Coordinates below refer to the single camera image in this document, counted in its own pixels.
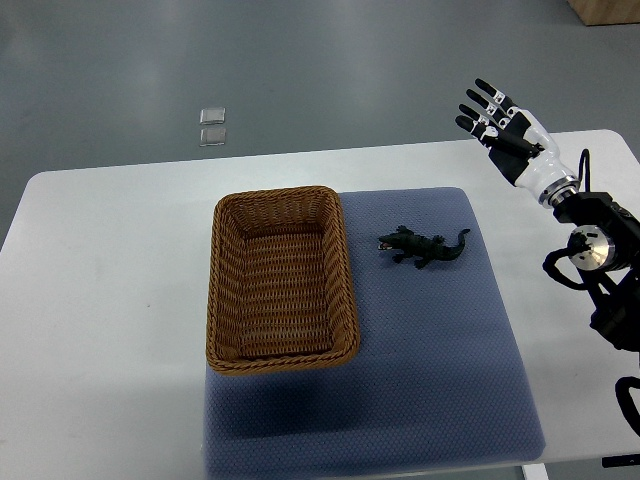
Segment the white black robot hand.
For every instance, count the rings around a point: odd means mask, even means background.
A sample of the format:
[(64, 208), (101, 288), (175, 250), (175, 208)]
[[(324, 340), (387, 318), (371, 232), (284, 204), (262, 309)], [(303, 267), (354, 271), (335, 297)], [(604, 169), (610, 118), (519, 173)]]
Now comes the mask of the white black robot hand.
[(545, 208), (578, 192), (579, 177), (560, 160), (560, 149), (527, 109), (483, 79), (466, 91), (456, 124), (488, 150), (488, 157), (514, 187), (527, 190)]

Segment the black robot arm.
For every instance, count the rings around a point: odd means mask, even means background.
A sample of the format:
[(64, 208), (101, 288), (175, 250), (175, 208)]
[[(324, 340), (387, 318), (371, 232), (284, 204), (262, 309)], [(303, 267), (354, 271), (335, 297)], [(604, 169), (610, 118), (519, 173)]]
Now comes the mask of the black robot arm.
[(573, 185), (548, 205), (561, 223), (575, 226), (566, 246), (542, 265), (557, 283), (585, 291), (594, 304), (590, 327), (615, 349), (639, 351), (639, 221), (605, 192)]

